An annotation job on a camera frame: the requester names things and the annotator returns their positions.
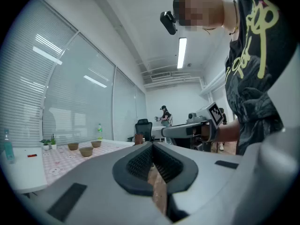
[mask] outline person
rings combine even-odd
[[[168,111],[168,109],[167,109],[167,107],[165,105],[162,106],[160,108],[160,110],[163,110],[163,116],[160,117],[161,124],[164,127],[168,128],[169,127],[169,120],[168,120],[168,118],[171,116],[171,114],[169,113],[169,111]],[[167,137],[166,140],[167,140],[167,143],[171,143],[171,140],[170,140],[169,137]]]
[[[226,125],[227,124],[227,118],[226,118],[226,115],[224,113],[224,108],[220,107],[220,111],[222,113],[222,116],[223,116],[223,125]],[[219,149],[220,151],[224,151],[224,142],[220,142],[219,144]]]
[[[243,155],[249,145],[281,130],[267,91],[289,63],[297,40],[274,0],[173,0],[173,9],[182,26],[208,32],[222,27],[231,35],[225,89],[238,119],[220,126],[215,141],[239,141],[236,153]],[[208,134],[208,126],[202,126],[203,139]]]

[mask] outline window blind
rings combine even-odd
[[[113,94],[113,138],[127,141],[134,136],[136,124],[135,85],[116,70]]]
[[[0,51],[0,143],[5,128],[14,146],[39,146],[39,115],[45,82],[75,34],[41,0],[16,18]]]
[[[112,95],[115,66],[79,34],[60,59],[49,82],[43,114],[43,136],[57,144],[112,139]]]
[[[136,97],[137,120],[146,119],[147,118],[146,95],[137,86],[135,87],[135,97]]]

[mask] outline small plant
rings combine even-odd
[[[51,145],[55,145],[56,144],[56,140],[54,137],[54,134],[51,135]]]
[[[49,143],[51,142],[50,140],[46,140],[46,139],[43,139],[41,141],[39,141],[40,143],[43,143],[44,146],[46,145],[49,145]]]

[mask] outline ceiling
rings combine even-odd
[[[132,53],[145,83],[151,82],[149,78],[152,74],[177,70],[180,37],[187,37],[182,70],[192,70],[195,75],[196,71],[201,73],[206,61],[225,35],[222,28],[208,34],[201,29],[186,31],[178,24],[176,24],[177,33],[170,35],[160,22],[159,15],[163,11],[173,11],[173,0],[94,1],[101,7]]]

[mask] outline floor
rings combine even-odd
[[[213,143],[211,152],[216,153],[217,151],[219,154],[235,155],[236,142],[225,142],[223,146],[224,151],[220,151],[220,149],[217,150],[216,144],[216,142]],[[165,215],[167,208],[166,184],[156,167],[150,169],[148,183],[153,186],[153,202],[156,204],[161,213]]]

